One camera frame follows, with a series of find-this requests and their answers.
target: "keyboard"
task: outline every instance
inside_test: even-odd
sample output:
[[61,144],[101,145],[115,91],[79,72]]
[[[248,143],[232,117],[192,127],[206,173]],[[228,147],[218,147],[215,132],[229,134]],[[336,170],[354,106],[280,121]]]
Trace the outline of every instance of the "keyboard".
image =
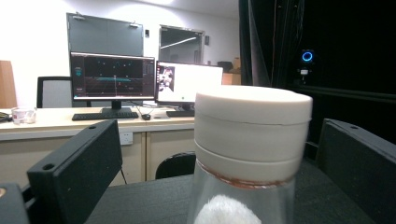
[[90,119],[137,119],[139,116],[136,112],[120,113],[84,113],[73,115],[72,120],[90,120]]
[[169,118],[181,118],[181,117],[194,117],[195,110],[175,110],[166,111],[166,115]]

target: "dark table surface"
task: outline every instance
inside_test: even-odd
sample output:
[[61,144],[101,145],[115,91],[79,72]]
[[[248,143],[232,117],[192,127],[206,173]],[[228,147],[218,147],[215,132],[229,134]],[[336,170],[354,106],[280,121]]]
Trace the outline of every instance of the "dark table surface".
[[[87,223],[186,223],[192,175],[110,187]],[[296,176],[294,223],[374,223],[310,161]]]

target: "monitor graph display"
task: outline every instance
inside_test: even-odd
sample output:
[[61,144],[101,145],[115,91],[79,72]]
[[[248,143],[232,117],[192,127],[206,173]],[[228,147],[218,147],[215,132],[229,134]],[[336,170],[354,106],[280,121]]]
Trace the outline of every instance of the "monitor graph display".
[[154,100],[155,59],[71,52],[75,101]]

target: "white wall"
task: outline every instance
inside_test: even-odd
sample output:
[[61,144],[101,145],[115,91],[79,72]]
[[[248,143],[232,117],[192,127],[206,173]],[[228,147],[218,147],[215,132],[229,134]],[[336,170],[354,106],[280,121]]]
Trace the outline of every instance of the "white wall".
[[204,62],[239,57],[238,20],[126,0],[13,0],[1,8],[0,60],[12,62],[18,105],[35,105],[37,77],[69,76],[67,12],[143,24],[145,56],[158,57],[160,25],[170,25],[210,36]]

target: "white powder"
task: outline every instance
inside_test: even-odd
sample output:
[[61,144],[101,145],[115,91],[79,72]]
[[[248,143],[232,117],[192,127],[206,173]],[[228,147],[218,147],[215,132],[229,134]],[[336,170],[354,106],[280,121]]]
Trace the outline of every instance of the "white powder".
[[199,212],[194,224],[261,224],[244,204],[225,195],[212,198]]

